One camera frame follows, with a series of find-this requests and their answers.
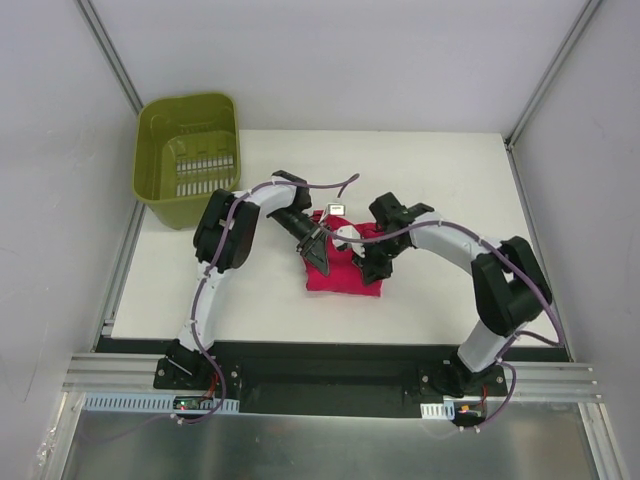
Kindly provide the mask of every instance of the green basket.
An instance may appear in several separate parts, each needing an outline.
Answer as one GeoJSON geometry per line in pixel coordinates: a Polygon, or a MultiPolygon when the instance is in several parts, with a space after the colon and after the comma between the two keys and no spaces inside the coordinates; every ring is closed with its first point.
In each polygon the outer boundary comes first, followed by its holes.
{"type": "Polygon", "coordinates": [[[240,179],[233,101],[221,93],[161,98],[138,118],[133,192],[168,227],[198,224],[211,194],[240,179]]]}

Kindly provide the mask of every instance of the purple cable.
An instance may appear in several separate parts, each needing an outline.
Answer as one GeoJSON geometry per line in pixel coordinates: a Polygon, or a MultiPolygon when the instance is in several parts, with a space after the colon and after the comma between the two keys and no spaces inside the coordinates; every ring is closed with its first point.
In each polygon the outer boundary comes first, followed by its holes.
{"type": "Polygon", "coordinates": [[[521,332],[516,332],[515,337],[531,337],[541,341],[542,343],[546,343],[550,347],[562,347],[561,343],[554,342],[553,340],[550,340],[547,337],[540,335],[539,333],[530,332],[528,330],[522,330],[521,332]]]}
{"type": "Polygon", "coordinates": [[[512,335],[509,340],[502,346],[502,349],[496,354],[496,358],[502,358],[502,356],[507,353],[507,351],[511,348],[511,346],[518,339],[517,335],[512,335]]]}
{"type": "Polygon", "coordinates": [[[487,419],[484,422],[482,422],[482,425],[486,425],[489,422],[492,422],[498,415],[500,415],[500,413],[502,413],[502,411],[505,408],[507,408],[507,405],[509,404],[509,402],[511,401],[511,398],[513,397],[513,393],[516,391],[516,381],[518,379],[518,376],[516,374],[515,367],[507,362],[498,362],[498,364],[502,365],[503,367],[507,367],[509,370],[511,370],[511,386],[509,387],[507,396],[504,397],[504,401],[500,404],[500,406],[496,409],[495,412],[493,412],[489,417],[487,417],[487,419]]]}
{"type": "Polygon", "coordinates": [[[214,358],[209,355],[209,352],[207,352],[207,350],[204,348],[204,346],[202,345],[202,342],[200,342],[200,338],[198,337],[198,333],[196,332],[196,324],[192,323],[191,324],[191,334],[193,335],[193,339],[196,342],[196,345],[198,346],[198,349],[200,350],[200,353],[202,353],[202,355],[204,355],[204,358],[206,358],[209,363],[213,366],[214,370],[216,371],[216,373],[218,374],[218,378],[220,379],[220,388],[222,389],[222,392],[220,394],[220,401],[213,407],[211,408],[207,413],[205,413],[204,415],[198,417],[198,418],[184,418],[182,419],[183,423],[186,423],[188,425],[194,425],[196,423],[200,423],[203,420],[205,420],[206,418],[210,417],[211,415],[213,415],[214,413],[216,413],[218,410],[220,410],[220,408],[222,408],[222,405],[224,404],[224,401],[227,398],[227,382],[224,379],[224,374],[222,373],[222,369],[220,368],[220,365],[218,365],[218,362],[216,362],[214,360],[214,358]]]}

